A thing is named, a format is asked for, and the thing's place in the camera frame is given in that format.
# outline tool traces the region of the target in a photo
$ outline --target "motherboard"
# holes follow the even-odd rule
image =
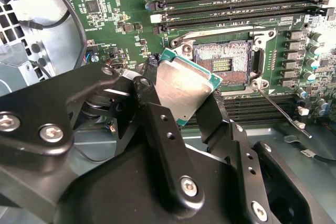
[[[85,63],[134,70],[170,48],[223,81],[241,124],[336,120],[336,0],[70,0],[86,30]]]

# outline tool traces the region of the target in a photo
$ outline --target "screw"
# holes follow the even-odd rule
[[[10,132],[19,128],[20,119],[14,115],[0,115],[0,131]]]
[[[184,193],[190,197],[194,197],[197,194],[197,186],[190,178],[182,178],[181,187]]]
[[[256,201],[252,201],[252,209],[259,220],[263,222],[267,221],[267,213],[265,209],[261,206],[261,204]]]
[[[141,81],[142,84],[144,84],[146,86],[150,86],[151,85],[150,82],[147,79],[145,79],[145,78],[141,78],[140,81]]]
[[[242,128],[240,125],[238,125],[238,124],[236,124],[236,128],[237,128],[240,132],[243,132],[243,131],[244,131],[243,128]]]
[[[63,138],[63,135],[63,131],[55,125],[44,126],[40,130],[40,137],[49,143],[57,143]]]
[[[91,61],[92,62],[98,62],[99,61],[99,57],[97,55],[92,55],[91,56]]]
[[[104,74],[107,74],[108,76],[112,76],[113,72],[111,69],[109,69],[108,67],[102,67],[101,71],[103,71]]]
[[[264,144],[264,147],[268,152],[272,152],[271,147],[269,147],[267,144]]]

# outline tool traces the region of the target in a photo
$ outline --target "blue wire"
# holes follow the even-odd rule
[[[85,59],[85,62],[86,62],[86,63],[88,63],[89,56],[90,56],[90,54],[87,54],[87,55],[86,55],[86,59]]]

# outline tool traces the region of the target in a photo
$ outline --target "metal rod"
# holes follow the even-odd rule
[[[284,115],[284,117],[288,120],[288,122],[293,125],[299,132],[305,135],[307,138],[312,138],[312,136],[305,131],[304,129],[299,128],[299,126],[293,121],[293,119],[285,112],[282,108],[280,108],[274,101],[272,101],[265,93],[263,93],[260,89],[258,89],[259,93],[267,99],[277,110]]]

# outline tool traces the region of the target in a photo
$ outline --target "black cable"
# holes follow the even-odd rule
[[[95,164],[102,164],[102,163],[105,163],[106,161],[114,158],[113,157],[109,157],[109,158],[106,158],[106,159],[103,159],[103,160],[95,160],[95,159],[92,159],[91,157],[89,157],[88,155],[85,154],[85,152],[83,152],[80,148],[78,148],[77,146],[74,145],[74,148],[80,153],[80,155],[82,155],[83,157],[85,157],[88,161],[92,162],[92,163],[95,163]]]
[[[30,62],[33,66],[38,67],[39,69],[41,69],[41,71],[42,71],[43,73],[45,73],[46,76],[47,76],[49,79],[52,78],[51,75],[48,73],[48,71],[47,71],[47,70],[46,70],[40,63],[37,63],[37,62],[32,61],[32,60],[30,60],[29,62]]]
[[[44,29],[48,29],[48,28],[54,28],[54,27],[56,27],[56,26],[59,26],[59,25],[62,24],[64,21],[66,21],[66,20],[68,19],[69,16],[70,16],[70,12],[69,12],[69,10],[67,10],[67,11],[64,13],[63,17],[59,19],[59,21],[57,21],[57,22],[55,22],[55,23],[53,23],[53,24],[50,24],[50,25],[42,25],[42,27],[43,27]]]
[[[72,5],[70,3],[69,0],[62,0],[65,4],[65,6],[68,8],[70,14],[72,15],[72,18],[74,19],[75,25],[77,27],[78,33],[79,33],[79,38],[80,38],[80,42],[81,42],[81,49],[79,51],[76,63],[75,63],[75,67],[74,68],[79,68],[82,65],[83,62],[83,57],[86,53],[86,49],[87,49],[87,38],[86,38],[86,33],[85,30],[83,28],[83,25],[80,22],[80,19],[77,15],[77,13],[75,12],[75,10],[72,8]]]
[[[288,140],[286,141],[286,143],[289,143],[291,145],[293,145],[295,148],[299,149],[300,152],[303,152],[304,155],[306,155],[305,153],[307,153],[307,151],[309,151],[309,154],[312,153],[311,150],[309,150],[307,147],[305,147],[305,145],[303,145],[299,140],[298,140],[298,137],[296,137],[296,139],[293,139],[293,140]],[[325,157],[321,157],[317,154],[314,153],[313,156],[309,156],[309,157],[313,157],[315,158],[316,160],[318,161],[321,161],[323,163],[327,163],[327,164],[333,164],[333,165],[336,165],[336,160],[333,160],[333,159],[329,159],[329,158],[325,158]]]

